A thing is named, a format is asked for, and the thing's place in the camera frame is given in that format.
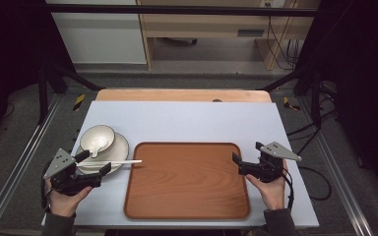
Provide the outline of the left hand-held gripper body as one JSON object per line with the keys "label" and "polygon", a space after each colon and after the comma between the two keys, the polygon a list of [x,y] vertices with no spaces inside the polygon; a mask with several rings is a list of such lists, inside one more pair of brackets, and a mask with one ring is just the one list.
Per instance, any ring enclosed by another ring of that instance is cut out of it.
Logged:
{"label": "left hand-held gripper body", "polygon": [[54,191],[63,195],[74,196],[86,187],[99,187],[102,176],[99,172],[94,174],[80,173],[74,156],[60,148],[45,170],[43,179],[50,180]]}

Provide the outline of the white chopstick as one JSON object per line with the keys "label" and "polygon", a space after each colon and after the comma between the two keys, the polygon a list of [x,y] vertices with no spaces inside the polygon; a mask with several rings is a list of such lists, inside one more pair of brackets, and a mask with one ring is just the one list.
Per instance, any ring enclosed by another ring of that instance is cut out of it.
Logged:
{"label": "white chopstick", "polygon": [[80,162],[80,163],[86,163],[86,162],[133,162],[132,164],[134,163],[142,163],[143,160],[116,160],[116,161],[83,161],[83,162]]}
{"label": "white chopstick", "polygon": [[86,163],[79,163],[79,167],[103,167],[107,164],[111,165],[111,168],[116,168],[122,166],[124,164],[132,164],[133,162],[86,162]]}

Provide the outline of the black metal stand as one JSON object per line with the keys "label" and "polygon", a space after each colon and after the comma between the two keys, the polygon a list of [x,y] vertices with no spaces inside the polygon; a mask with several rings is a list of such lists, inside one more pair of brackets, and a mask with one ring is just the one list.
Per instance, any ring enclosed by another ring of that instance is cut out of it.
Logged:
{"label": "black metal stand", "polygon": [[306,65],[295,69],[293,72],[290,72],[281,79],[264,86],[262,90],[272,91],[294,79],[297,79],[297,82],[293,88],[293,93],[296,96],[303,96],[307,91],[311,90],[310,116],[315,126],[320,128],[322,123],[319,106],[321,76],[314,65]]}
{"label": "black metal stand", "polygon": [[64,93],[68,88],[63,80],[64,77],[70,78],[85,88],[93,91],[100,91],[103,89],[103,87],[89,82],[72,70],[68,70],[54,63],[43,63],[37,74],[39,124],[44,122],[49,113],[47,85],[50,85],[55,93]]}

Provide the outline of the white cabinet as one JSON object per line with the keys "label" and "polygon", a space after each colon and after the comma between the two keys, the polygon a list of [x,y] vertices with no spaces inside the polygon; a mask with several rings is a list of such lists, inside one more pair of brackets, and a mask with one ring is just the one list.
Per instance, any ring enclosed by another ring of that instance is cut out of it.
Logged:
{"label": "white cabinet", "polygon": [[53,13],[74,64],[145,64],[137,14]]}

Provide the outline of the pale table cover board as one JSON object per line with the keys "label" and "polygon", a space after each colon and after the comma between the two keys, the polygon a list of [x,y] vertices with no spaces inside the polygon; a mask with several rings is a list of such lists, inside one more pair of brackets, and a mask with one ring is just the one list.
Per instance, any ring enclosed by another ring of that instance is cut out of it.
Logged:
{"label": "pale table cover board", "polygon": [[[259,156],[255,143],[276,141],[288,147],[279,110],[273,103],[94,101],[81,130],[108,125],[125,136],[130,148],[141,142],[233,143],[251,162]],[[80,228],[249,228],[264,223],[260,194],[247,186],[250,212],[241,219],[131,219],[124,201],[130,169],[106,176],[78,210]]]}

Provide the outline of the white round plate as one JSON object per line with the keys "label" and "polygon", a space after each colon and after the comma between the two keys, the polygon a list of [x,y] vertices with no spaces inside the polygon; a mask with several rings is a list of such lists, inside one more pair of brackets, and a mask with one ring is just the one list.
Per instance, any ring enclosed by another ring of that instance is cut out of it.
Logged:
{"label": "white round plate", "polygon": [[[127,140],[121,135],[115,134],[115,142],[106,151],[100,153],[96,158],[87,158],[84,161],[116,161],[126,160],[129,154],[129,144]],[[111,168],[109,174],[118,170],[121,166]],[[84,174],[97,173],[101,167],[79,167],[79,170]]]}

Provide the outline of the brown wooden tray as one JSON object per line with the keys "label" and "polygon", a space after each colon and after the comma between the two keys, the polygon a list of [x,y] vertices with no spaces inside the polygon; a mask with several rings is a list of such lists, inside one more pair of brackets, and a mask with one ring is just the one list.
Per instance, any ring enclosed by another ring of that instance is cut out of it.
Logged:
{"label": "brown wooden tray", "polygon": [[124,213],[131,219],[244,219],[250,201],[232,143],[140,143]]}

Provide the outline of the black metal crossbar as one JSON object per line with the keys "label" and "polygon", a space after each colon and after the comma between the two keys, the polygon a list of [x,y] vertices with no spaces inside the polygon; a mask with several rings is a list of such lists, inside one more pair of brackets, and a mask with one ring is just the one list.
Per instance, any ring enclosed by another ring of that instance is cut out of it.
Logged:
{"label": "black metal crossbar", "polygon": [[89,4],[45,4],[51,13],[95,13],[95,14],[165,14],[165,15],[222,15],[222,16],[276,16],[315,17],[318,10],[286,8],[244,8],[212,6],[137,6],[137,5],[89,5]]}

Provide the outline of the white soup spoon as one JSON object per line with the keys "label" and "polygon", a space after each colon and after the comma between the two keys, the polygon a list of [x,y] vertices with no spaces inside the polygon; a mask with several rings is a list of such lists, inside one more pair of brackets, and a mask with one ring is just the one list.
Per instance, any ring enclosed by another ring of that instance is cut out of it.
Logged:
{"label": "white soup spoon", "polygon": [[96,158],[101,150],[107,145],[108,139],[103,136],[92,137],[88,144],[88,150],[91,158]]}

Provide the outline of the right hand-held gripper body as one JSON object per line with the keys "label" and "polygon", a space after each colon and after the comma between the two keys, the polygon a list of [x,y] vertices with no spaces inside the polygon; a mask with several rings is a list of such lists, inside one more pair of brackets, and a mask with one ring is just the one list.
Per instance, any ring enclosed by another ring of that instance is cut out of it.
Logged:
{"label": "right hand-held gripper body", "polygon": [[246,176],[251,174],[264,183],[270,183],[283,176],[284,160],[301,161],[302,157],[278,142],[264,145],[258,157],[258,163],[243,161],[238,166],[238,173]]}

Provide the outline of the person's left hand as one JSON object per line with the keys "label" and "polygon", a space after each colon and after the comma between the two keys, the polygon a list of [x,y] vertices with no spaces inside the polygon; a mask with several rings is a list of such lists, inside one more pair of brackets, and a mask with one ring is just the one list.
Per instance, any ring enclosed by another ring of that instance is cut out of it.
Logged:
{"label": "person's left hand", "polygon": [[45,181],[46,187],[50,190],[47,194],[51,213],[63,217],[72,217],[75,215],[80,202],[85,199],[92,191],[92,187],[86,187],[75,196],[62,195],[52,189],[49,179]]}

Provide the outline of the white bowl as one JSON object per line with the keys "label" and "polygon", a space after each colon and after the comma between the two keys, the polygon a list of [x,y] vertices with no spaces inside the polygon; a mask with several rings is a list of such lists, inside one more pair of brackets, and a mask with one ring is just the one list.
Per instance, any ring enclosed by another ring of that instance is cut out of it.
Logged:
{"label": "white bowl", "polygon": [[108,150],[115,141],[115,132],[114,130],[106,125],[96,125],[89,129],[87,129],[80,138],[80,147],[83,150],[88,150],[88,144],[92,137],[96,136],[103,136],[107,137],[108,143],[107,145],[101,150],[101,152],[104,152]]}

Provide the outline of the black curtain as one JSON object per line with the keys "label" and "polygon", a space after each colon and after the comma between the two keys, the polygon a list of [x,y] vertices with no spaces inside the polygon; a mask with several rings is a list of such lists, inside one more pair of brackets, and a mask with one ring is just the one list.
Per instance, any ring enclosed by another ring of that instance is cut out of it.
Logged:
{"label": "black curtain", "polygon": [[44,61],[75,69],[46,0],[0,0],[0,121],[9,95],[37,82]]}
{"label": "black curtain", "polygon": [[299,64],[314,62],[337,86],[341,122],[378,178],[378,0],[321,0]]}

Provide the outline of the aluminium floor rail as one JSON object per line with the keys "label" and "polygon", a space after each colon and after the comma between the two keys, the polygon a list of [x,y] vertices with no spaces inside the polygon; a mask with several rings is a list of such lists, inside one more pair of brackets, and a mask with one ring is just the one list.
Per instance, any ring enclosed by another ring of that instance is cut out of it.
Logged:
{"label": "aluminium floor rail", "polygon": [[363,214],[351,187],[349,186],[345,175],[341,168],[336,163],[335,157],[329,148],[329,145],[320,128],[316,126],[317,122],[323,123],[329,118],[336,117],[335,110],[321,109],[320,104],[316,103],[316,115],[313,115],[312,102],[304,97],[298,99],[298,103],[304,112],[304,115],[309,123],[312,123],[311,130],[312,137],[307,141],[302,149],[305,149],[309,144],[315,144],[319,149],[321,158],[325,163],[325,169],[331,179],[331,184],[334,187],[337,196],[341,200],[341,206],[346,212],[348,221],[351,223],[356,236],[373,236],[371,227]]}
{"label": "aluminium floor rail", "polygon": [[36,125],[31,138],[29,139],[26,147],[24,148],[22,154],[18,158],[11,174],[7,178],[3,188],[0,191],[0,218],[3,215],[6,207],[8,206],[10,200],[12,199],[18,185],[20,184],[32,157],[37,150],[46,130],[51,123],[55,112],[62,100],[61,94],[54,94],[52,96],[49,108],[47,109],[47,114],[40,120]]}

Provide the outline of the wooden desk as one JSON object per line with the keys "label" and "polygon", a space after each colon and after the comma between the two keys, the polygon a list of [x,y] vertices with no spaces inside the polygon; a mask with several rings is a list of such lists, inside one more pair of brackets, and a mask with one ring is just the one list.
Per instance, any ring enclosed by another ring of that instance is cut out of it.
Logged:
{"label": "wooden desk", "polygon": [[[316,10],[321,0],[136,0],[140,6],[214,6]],[[256,40],[268,70],[286,56],[283,45],[306,38],[313,20],[308,17],[162,15],[140,16],[143,36],[150,38],[247,37]]]}

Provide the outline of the yellow black tape strip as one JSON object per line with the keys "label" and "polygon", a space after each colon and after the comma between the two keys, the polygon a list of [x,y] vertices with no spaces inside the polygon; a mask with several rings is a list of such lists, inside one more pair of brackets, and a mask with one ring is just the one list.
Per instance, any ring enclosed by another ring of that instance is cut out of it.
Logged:
{"label": "yellow black tape strip", "polygon": [[289,108],[289,109],[292,109],[292,110],[301,110],[300,106],[298,106],[298,105],[291,105],[287,97],[283,98],[283,106],[285,108]]}
{"label": "yellow black tape strip", "polygon": [[77,110],[79,110],[79,108],[81,107],[81,104],[82,104],[82,102],[84,101],[84,99],[85,99],[85,95],[84,95],[84,94],[80,94],[80,95],[77,97],[77,99],[76,99],[76,101],[75,101],[75,104],[74,104],[72,110],[73,110],[73,111],[77,111]]}

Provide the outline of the light wooden table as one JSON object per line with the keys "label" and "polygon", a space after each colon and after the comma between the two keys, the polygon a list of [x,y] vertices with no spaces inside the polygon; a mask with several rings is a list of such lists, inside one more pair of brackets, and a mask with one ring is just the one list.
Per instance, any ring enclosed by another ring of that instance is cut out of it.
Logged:
{"label": "light wooden table", "polygon": [[106,88],[97,93],[96,100],[272,102],[270,95],[263,90],[181,88]]}

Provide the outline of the person's right hand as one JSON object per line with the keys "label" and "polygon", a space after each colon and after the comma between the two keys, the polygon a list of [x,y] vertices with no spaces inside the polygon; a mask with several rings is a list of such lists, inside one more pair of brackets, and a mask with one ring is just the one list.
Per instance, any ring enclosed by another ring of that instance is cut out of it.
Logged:
{"label": "person's right hand", "polygon": [[280,177],[270,183],[264,183],[251,174],[247,174],[245,178],[255,186],[261,196],[262,201],[267,207],[267,210],[280,210],[285,208],[284,204],[284,190],[285,178]]}

